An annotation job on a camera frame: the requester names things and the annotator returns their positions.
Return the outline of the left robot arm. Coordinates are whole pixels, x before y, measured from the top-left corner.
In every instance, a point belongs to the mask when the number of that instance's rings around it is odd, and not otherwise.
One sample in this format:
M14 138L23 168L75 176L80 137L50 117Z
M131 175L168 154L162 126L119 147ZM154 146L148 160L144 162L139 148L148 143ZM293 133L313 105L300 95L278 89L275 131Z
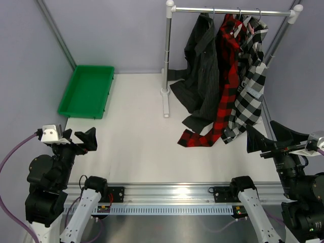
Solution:
M95 127L86 132L74 132L80 143L74 143L71 134L71 129L63 131L60 125L45 125L36 132L40 141L51 147L53 155L40 155L29 165L25 212L36 235L35 242L80 242L93 209L108 198L107 180L90 176L85 181L76 211L64 231L60 231L68 196L65 190L75 157L96 151L98 147Z

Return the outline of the dark grey striped shirt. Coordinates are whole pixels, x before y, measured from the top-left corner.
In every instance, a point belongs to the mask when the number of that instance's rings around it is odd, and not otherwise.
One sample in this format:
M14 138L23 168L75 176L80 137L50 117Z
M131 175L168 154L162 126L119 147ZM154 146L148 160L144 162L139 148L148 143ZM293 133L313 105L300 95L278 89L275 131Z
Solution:
M190 113L182 123L198 134L216 120L220 102L215 37L214 19L201 13L184 48L187 68L168 70L172 92Z

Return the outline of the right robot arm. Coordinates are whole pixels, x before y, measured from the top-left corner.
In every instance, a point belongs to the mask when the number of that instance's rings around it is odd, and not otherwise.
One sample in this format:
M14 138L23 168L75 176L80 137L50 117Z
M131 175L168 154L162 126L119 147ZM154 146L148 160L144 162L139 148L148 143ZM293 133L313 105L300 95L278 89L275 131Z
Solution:
M286 238L274 230L249 176L233 178L229 195L243 204L259 242L323 242L323 173L304 172L307 157L323 155L323 131L303 134L274 120L270 125L275 141L247 125L247 152L259 151L262 158L274 161L284 196L289 199L281 203Z

